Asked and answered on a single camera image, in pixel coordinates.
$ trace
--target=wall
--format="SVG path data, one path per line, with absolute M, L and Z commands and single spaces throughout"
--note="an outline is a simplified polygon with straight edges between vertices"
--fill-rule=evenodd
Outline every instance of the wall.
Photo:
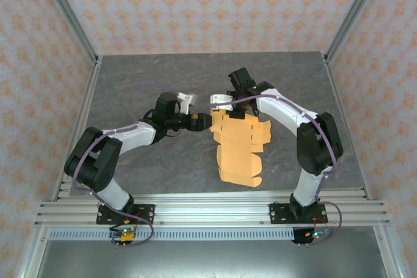
M 69 0 L 99 54 L 322 51 L 353 0 Z
M 0 16 L 0 277 L 15 277 L 91 65 L 53 0 L 0 0 Z
M 369 0 L 333 64 L 372 195 L 417 273 L 417 0 Z

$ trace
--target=purple cable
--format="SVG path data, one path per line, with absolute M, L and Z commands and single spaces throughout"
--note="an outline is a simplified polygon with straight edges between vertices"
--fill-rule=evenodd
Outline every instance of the purple cable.
M 258 99 L 258 98 L 273 98 L 273 99 L 276 99 L 277 101 L 282 101 L 283 103 L 285 103 L 285 104 L 289 105 L 290 107 L 292 107 L 295 111 L 297 111 L 300 114 L 302 114 L 303 116 L 305 116 L 314 125 L 314 127 L 319 131 L 319 133 L 320 133 L 321 137 L 323 138 L 323 141 L 324 141 L 324 143 L 326 145 L 326 148 L 328 150 L 328 153 L 330 154 L 330 158 L 332 159 L 332 163 L 333 163 L 333 166 L 334 166 L 334 170 L 331 171 L 331 172 L 327 172 L 327 173 L 328 174 L 330 174 L 330 173 L 331 174 L 335 174 L 335 173 L 337 173 L 339 171 L 338 163 L 337 163 L 336 157 L 335 157 L 335 155 L 333 153 L 332 146 L 330 145 L 330 141 L 328 140 L 328 138 L 326 137 L 326 134 L 321 129 L 319 123 L 317 123 L 315 121 L 315 119 L 312 118 L 311 116 L 309 116 L 308 114 L 305 114 L 303 112 L 303 110 L 301 110 L 299 107 L 297 107 L 291 101 L 289 101 L 289 100 L 287 100 L 285 98 L 282 98 L 280 96 L 276 96 L 274 94 L 259 94 L 259 95 L 256 95 L 256 96 L 250 96 L 250 97 L 247 97 L 247 98 L 238 99 L 238 100 L 234 100 L 234 101 L 230 101 L 230 102 L 224 102 L 224 103 L 221 103 L 221 104 L 210 104 L 210 106 L 211 107 L 218 107 L 220 105 L 239 104 L 240 102 L 245 102 L 245 101 L 248 101 L 248 100 Z M 329 235 L 328 237 L 326 237 L 325 239 L 323 239 L 321 241 L 310 243 L 309 245 L 321 244 L 321 243 L 329 240 L 330 238 L 333 238 L 334 235 L 337 232 L 339 232 L 339 230 L 341 228 L 341 224 L 342 224 L 342 214 L 341 214 L 341 211 L 340 211 L 339 206 L 337 206 L 336 204 L 334 204 L 333 202 L 330 202 L 330 201 L 319 202 L 319 193 L 320 193 L 321 188 L 323 187 L 323 184 L 324 184 L 324 180 L 323 180 L 323 178 L 321 178 L 319 187 L 317 188 L 317 192 L 315 194 L 315 200 L 319 204 L 330 204 L 330 205 L 332 205 L 332 206 L 334 206 L 336 208 L 336 210 L 338 211 L 338 214 L 339 214 L 339 225 L 338 225 L 338 227 L 336 228 L 336 230 L 331 235 Z
M 90 189 L 87 189 L 87 188 L 79 188 L 79 187 L 77 187 L 77 185 L 76 185 L 76 182 L 77 182 L 77 177 L 78 177 L 78 174 L 79 174 L 79 170 L 81 169 L 81 166 L 84 164 L 84 162 L 85 162 L 85 159 L 87 159 L 87 156 L 89 156 L 90 155 L 90 153 L 91 153 L 91 151 L 93 151 L 93 148 L 96 146 L 96 145 L 98 145 L 99 144 L 99 142 L 101 141 L 101 140 L 103 140 L 104 138 L 106 138 L 106 137 L 108 137 L 108 136 L 110 136 L 110 135 L 113 135 L 113 134 L 115 134 L 115 133 L 126 133 L 126 132 L 129 132 L 129 131 L 131 131 L 131 130 L 135 130 L 137 128 L 137 124 L 134 124 L 134 125 L 132 125 L 132 126 L 127 126 L 127 127 L 123 127 L 123 128 L 118 128 L 118 129 L 116 129 L 116 130 L 111 130 L 111 131 L 109 131 L 109 132 L 107 132 L 107 133 L 103 133 L 99 138 L 97 138 L 89 147 L 88 147 L 88 149 L 84 152 L 84 154 L 83 154 L 83 156 L 81 157 L 81 159 L 80 159 L 80 161 L 78 162 L 78 165 L 77 165 L 77 167 L 76 167 L 76 170 L 74 171 L 74 175 L 72 176 L 72 187 L 74 188 L 74 189 L 82 189 L 82 190 L 89 190 L 90 191 Z M 102 202 L 102 203 L 104 203 L 104 205 L 105 206 L 107 206 L 110 210 L 112 210 L 113 212 L 115 212 L 115 213 L 117 213 L 117 214 L 119 214 L 119 215 L 123 215 L 123 216 L 126 216 L 126 217 L 129 217 L 129 218 L 133 218 L 133 219 L 136 219 L 137 221 L 142 221 L 142 222 L 144 222 L 145 224 L 147 224 L 150 228 L 151 228 L 151 234 L 146 238 L 146 239 L 144 239 L 144 240 L 141 240 L 141 241 L 138 241 L 138 242 L 133 242 L 133 243 L 131 243 L 131 244 L 129 244 L 129 245 L 127 245 L 127 247 L 130 247 L 130 246 L 135 246 L 135 245 L 139 245 L 139 244 L 143 244 L 143 243 L 145 243 L 145 242 L 148 242 L 152 237 L 153 237 L 153 235 L 154 235 L 154 233 L 155 233 L 155 231 L 154 231 L 154 227 L 152 226 L 152 224 L 151 223 L 149 223 L 146 219 L 143 219 L 142 217 L 139 217 L 139 216 L 135 216 L 135 215 L 131 215 L 131 214 L 127 214 L 127 213 L 124 213 L 124 212 L 122 212 L 122 211 L 119 211 L 119 210 L 116 210 L 114 207 L 112 207 L 112 206 L 110 206 L 109 204 L 107 204 L 103 199 L 101 199 L 95 192 L 93 192 L 93 195 L 100 201 L 100 202 Z M 116 244 L 116 242 L 115 242 L 115 236 L 116 236 L 116 234 L 114 234 L 113 235 L 113 237 L 112 237 L 112 239 L 111 239 L 111 242 L 114 244 L 114 245 L 117 245 Z
M 133 118 L 134 122 L 136 123 L 139 119 L 135 116 L 135 114 L 133 113 L 133 110 L 131 108 L 130 102 L 132 101 L 132 96 L 133 94 L 138 91 L 139 89 L 142 89 L 144 87 L 154 87 L 154 88 L 159 88 L 159 89 L 163 89 L 166 91 L 169 91 L 173 94 L 178 94 L 176 91 L 173 91 L 172 89 L 162 86 L 162 85 L 155 85 L 155 84 L 142 84 L 142 85 L 138 85 L 135 87 L 134 90 L 131 91 L 129 98 L 128 98 L 128 112 L 130 114 L 130 116 Z

